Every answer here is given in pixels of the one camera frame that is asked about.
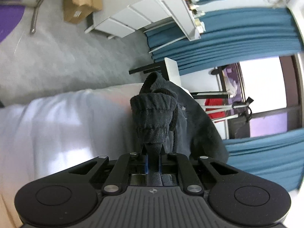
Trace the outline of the purple round rug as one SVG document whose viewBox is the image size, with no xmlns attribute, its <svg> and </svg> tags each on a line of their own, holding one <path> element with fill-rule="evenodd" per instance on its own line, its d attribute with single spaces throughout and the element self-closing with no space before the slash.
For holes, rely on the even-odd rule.
<svg viewBox="0 0 304 228">
<path fill-rule="evenodd" d="M 23 17 L 25 7 L 21 5 L 1 5 L 0 10 L 0 42 L 15 29 Z"/>
</svg>

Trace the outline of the white tripod stand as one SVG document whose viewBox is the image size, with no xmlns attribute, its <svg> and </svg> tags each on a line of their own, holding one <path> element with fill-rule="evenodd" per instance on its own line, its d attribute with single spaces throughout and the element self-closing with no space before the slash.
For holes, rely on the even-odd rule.
<svg viewBox="0 0 304 228">
<path fill-rule="evenodd" d="M 191 92 L 190 95 L 196 100 L 201 99 L 228 99 L 230 94 L 228 92 Z M 201 107 L 205 110 L 205 112 L 210 116 L 211 114 L 216 113 L 226 113 L 228 111 L 236 110 L 234 115 L 224 115 L 223 117 L 211 118 L 214 123 L 218 123 L 220 121 L 232 120 L 235 118 L 244 118 L 245 123 L 249 123 L 253 116 L 253 112 L 249 107 L 253 103 L 253 99 L 248 97 L 245 101 L 235 101 L 232 104 L 216 104 L 216 105 L 202 105 Z"/>
</svg>

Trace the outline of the teal curtain right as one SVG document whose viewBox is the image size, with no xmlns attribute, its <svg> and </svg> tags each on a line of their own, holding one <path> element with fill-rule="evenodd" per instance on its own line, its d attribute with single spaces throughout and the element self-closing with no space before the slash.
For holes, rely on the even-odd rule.
<svg viewBox="0 0 304 228">
<path fill-rule="evenodd" d="M 273 181 L 288 192 L 303 180 L 303 128 L 244 139 L 227 139 L 227 164 Z"/>
</svg>

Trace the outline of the dark window frame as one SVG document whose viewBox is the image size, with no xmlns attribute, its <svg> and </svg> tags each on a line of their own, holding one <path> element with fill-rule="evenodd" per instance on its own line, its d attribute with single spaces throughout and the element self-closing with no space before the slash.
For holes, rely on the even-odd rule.
<svg viewBox="0 0 304 228">
<path fill-rule="evenodd" d="M 223 69 L 223 76 L 237 87 L 237 94 L 227 100 L 228 104 L 253 99 L 250 121 L 230 111 L 233 119 L 215 123 L 223 139 L 273 135 L 302 127 L 301 72 L 295 56 L 230 64 Z"/>
</svg>

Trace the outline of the dark grey hooded sweatshirt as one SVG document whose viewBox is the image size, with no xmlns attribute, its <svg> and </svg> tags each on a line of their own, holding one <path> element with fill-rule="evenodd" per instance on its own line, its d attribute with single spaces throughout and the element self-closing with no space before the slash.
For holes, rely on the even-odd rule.
<svg viewBox="0 0 304 228">
<path fill-rule="evenodd" d="M 216 184 L 198 159 L 207 156 L 226 163 L 228 151 L 210 117 L 186 91 L 151 73 L 130 104 L 145 160 L 145 173 L 133 174 L 132 185 Z"/>
</svg>

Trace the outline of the white drawer desk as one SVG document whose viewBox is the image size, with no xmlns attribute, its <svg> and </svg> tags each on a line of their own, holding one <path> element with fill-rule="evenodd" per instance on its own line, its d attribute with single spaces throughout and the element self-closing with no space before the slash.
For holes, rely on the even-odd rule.
<svg viewBox="0 0 304 228">
<path fill-rule="evenodd" d="M 85 32 L 99 30 L 123 38 L 138 29 L 171 17 L 190 41 L 200 39 L 200 28 L 185 0 L 102 0 Z"/>
</svg>

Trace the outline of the teal curtain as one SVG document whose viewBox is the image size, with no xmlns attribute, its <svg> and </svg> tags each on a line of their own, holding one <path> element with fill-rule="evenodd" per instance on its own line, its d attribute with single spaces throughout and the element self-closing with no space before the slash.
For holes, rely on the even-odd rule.
<svg viewBox="0 0 304 228">
<path fill-rule="evenodd" d="M 207 12 L 206 31 L 190 41 L 176 23 L 146 33 L 152 59 L 171 58 L 186 75 L 208 68 L 303 51 L 296 22 L 287 8 L 239 8 Z"/>
<path fill-rule="evenodd" d="M 227 164 L 273 181 L 288 192 L 303 180 L 303 128 L 244 139 L 227 139 Z"/>
</svg>

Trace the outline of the brown cardboard box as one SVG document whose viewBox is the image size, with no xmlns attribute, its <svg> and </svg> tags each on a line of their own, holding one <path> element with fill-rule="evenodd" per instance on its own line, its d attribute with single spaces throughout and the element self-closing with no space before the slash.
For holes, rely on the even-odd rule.
<svg viewBox="0 0 304 228">
<path fill-rule="evenodd" d="M 64 0 L 63 19 L 65 22 L 79 24 L 92 12 L 101 11 L 102 0 Z"/>
</svg>

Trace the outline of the teal curtain left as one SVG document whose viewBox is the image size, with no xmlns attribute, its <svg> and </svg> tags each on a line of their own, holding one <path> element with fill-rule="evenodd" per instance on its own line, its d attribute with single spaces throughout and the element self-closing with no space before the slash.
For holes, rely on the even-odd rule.
<svg viewBox="0 0 304 228">
<path fill-rule="evenodd" d="M 146 33 L 152 59 L 171 58 L 186 75 L 208 68 L 303 51 L 296 22 L 287 8 L 239 8 L 207 12 L 206 31 L 190 41 L 176 23 Z"/>
</svg>

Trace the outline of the metal chair leg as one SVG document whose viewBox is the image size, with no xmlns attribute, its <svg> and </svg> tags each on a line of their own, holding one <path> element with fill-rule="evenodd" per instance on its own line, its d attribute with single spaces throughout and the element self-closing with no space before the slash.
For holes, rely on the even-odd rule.
<svg viewBox="0 0 304 228">
<path fill-rule="evenodd" d="M 43 2 L 44 2 L 44 0 L 37 0 L 37 3 L 33 8 L 33 15 L 32 15 L 31 25 L 30 25 L 30 34 L 31 35 L 36 33 L 38 13 L 39 13 L 39 9 Z"/>
</svg>

